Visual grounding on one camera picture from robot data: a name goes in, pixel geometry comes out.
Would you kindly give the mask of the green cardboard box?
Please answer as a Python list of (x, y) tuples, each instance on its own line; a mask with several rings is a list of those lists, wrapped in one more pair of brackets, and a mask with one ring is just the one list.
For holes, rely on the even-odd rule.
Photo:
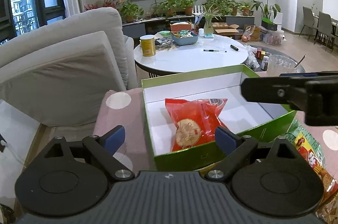
[(241, 84), (258, 74), (244, 65), (142, 81), (151, 150), (158, 171), (198, 170), (224, 158), (217, 127), (261, 142), (287, 132), (295, 111), (286, 105), (251, 103)]

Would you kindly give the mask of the beige sofa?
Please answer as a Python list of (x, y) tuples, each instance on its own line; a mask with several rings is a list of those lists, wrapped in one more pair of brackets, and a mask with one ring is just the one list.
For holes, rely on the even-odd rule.
[(134, 40), (114, 8), (99, 8), (1, 46), (1, 99), (49, 127), (95, 122), (108, 91), (138, 87)]

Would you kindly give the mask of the glass vase with plant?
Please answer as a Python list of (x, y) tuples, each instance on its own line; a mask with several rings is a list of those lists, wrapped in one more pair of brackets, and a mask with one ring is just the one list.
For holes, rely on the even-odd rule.
[(202, 8), (202, 15), (205, 19), (204, 23), (204, 34), (205, 35), (211, 35), (214, 33), (214, 28), (212, 25), (212, 20), (217, 19), (219, 20), (221, 18), (221, 15), (218, 11), (218, 9), (212, 4), (210, 6), (203, 6)]

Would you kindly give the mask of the pink polka dot tablecloth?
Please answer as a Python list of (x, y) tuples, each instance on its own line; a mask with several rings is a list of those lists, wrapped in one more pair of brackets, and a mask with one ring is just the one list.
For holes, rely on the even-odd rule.
[(205, 170), (221, 161), (224, 153), (215, 142), (173, 151), (176, 128), (164, 101), (226, 99), (219, 117), (231, 132), (271, 142), (286, 133), (294, 119), (303, 122), (304, 116), (285, 105), (247, 102), (240, 85), (254, 76), (245, 66), (235, 66), (146, 79), (141, 88), (109, 91), (102, 101), (94, 133), (101, 136), (123, 126), (126, 138), (116, 158), (134, 172)]

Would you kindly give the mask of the white round coffee table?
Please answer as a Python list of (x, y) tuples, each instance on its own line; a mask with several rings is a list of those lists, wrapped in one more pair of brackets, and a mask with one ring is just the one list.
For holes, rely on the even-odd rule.
[[(220, 52), (204, 52), (214, 49)], [(144, 57), (141, 46), (134, 49), (136, 65), (151, 77), (172, 75), (182, 72), (230, 67), (243, 64), (248, 58), (248, 50), (240, 42), (225, 36), (213, 38), (199, 37), (193, 45), (160, 49), (152, 57)]]

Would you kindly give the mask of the clear glass mug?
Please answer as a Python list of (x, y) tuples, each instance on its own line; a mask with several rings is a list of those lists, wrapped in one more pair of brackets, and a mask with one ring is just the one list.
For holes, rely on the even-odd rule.
[(286, 56), (270, 55), (266, 75), (277, 77), (280, 74), (294, 74), (297, 72), (296, 62)]

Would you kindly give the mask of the yellow can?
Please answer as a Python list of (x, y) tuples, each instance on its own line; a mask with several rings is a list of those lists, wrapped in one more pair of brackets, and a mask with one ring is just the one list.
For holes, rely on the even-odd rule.
[(140, 37), (140, 45), (144, 57), (156, 55), (156, 46), (154, 35), (144, 35)]

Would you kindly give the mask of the blue snack tray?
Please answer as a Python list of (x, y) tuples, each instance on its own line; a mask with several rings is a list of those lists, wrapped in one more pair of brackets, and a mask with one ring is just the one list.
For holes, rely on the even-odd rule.
[(193, 45), (198, 41), (198, 35), (192, 31), (181, 36), (178, 32), (172, 32), (171, 37), (173, 42), (178, 46)]

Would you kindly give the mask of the red cookie snack bag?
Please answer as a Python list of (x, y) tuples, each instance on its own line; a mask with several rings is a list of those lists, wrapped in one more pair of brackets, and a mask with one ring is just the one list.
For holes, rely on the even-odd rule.
[(215, 141), (217, 127), (226, 126), (219, 115), (227, 102), (227, 99), (166, 99), (166, 110), (176, 127), (172, 151)]

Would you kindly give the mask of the grey dining chair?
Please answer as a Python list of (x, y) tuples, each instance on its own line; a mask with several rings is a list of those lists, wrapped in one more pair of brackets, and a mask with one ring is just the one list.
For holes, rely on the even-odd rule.
[(310, 8), (303, 6), (303, 27), (301, 29), (301, 32), (299, 36), (302, 35), (302, 32), (304, 31), (305, 28), (308, 28), (308, 40), (311, 38), (311, 35), (313, 34), (314, 31), (317, 31), (317, 26), (315, 25), (315, 17), (313, 15), (313, 12)]

